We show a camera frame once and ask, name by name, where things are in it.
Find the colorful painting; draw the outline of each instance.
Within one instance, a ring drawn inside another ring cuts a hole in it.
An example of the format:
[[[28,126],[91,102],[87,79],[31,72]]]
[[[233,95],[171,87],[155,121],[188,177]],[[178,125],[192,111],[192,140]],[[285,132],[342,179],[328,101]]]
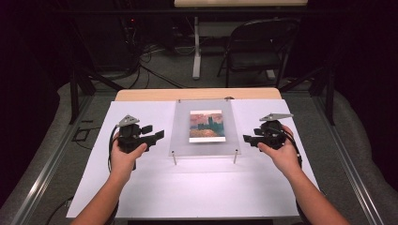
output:
[[[225,142],[221,110],[191,111],[190,143]]]

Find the white table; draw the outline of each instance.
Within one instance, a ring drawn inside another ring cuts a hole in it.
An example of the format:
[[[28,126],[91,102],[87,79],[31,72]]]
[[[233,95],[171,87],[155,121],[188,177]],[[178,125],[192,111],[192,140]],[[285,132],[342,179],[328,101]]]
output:
[[[175,0],[176,8],[241,8],[241,7],[304,7],[308,0]],[[198,17],[194,18],[195,56],[192,78],[200,78],[201,53],[199,37],[205,36],[205,31],[213,37],[228,37],[239,23],[223,22],[207,25],[208,29],[200,29]]]
[[[290,113],[274,88],[121,91],[105,117],[67,218],[77,217],[106,181],[109,136],[115,124],[127,113],[138,117],[141,126],[153,125],[154,131],[164,129],[165,137],[137,159],[137,170],[123,189],[116,218],[297,217],[295,197],[285,177],[269,157],[250,147],[242,138],[239,138],[240,155],[236,163],[234,155],[225,155],[178,157],[175,165],[169,156],[169,147],[177,101],[170,99],[193,99],[195,94],[207,98],[211,93],[216,98],[243,97],[231,100],[238,137],[253,135],[253,129],[260,125],[258,119],[265,114]],[[244,99],[250,94],[252,99]],[[293,119],[281,122],[295,133],[303,171],[317,186]]]

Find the person's left hand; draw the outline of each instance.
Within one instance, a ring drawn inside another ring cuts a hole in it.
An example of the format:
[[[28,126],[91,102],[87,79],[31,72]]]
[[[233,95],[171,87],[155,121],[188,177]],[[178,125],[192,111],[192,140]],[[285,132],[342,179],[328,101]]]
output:
[[[126,154],[121,151],[118,146],[117,132],[114,136],[114,143],[111,152],[111,174],[110,178],[115,179],[116,182],[120,182],[125,185],[130,180],[132,168],[134,167],[135,159],[139,158],[147,148],[146,143],[142,143],[132,152]]]

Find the chair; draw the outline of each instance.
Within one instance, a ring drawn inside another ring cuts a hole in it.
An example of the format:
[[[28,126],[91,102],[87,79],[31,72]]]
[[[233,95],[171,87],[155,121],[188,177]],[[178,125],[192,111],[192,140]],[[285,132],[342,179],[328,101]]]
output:
[[[217,77],[226,60],[225,87],[232,72],[278,69],[279,86],[299,21],[295,19],[256,20],[237,27],[231,34]]]

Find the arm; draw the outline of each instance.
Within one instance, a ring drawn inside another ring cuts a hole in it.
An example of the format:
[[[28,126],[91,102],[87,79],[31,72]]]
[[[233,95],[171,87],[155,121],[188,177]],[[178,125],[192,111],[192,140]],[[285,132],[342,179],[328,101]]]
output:
[[[111,153],[112,170],[108,180],[94,196],[84,210],[72,221],[72,224],[104,224],[119,200],[123,187],[130,179],[134,161],[146,150],[146,143],[138,146],[129,154],[120,151],[117,140]]]
[[[283,129],[292,133],[286,126]],[[284,146],[278,150],[263,143],[259,143],[258,147],[272,158],[275,166],[287,178],[300,208],[312,224],[349,224],[302,171],[296,150],[290,141],[286,140]]]

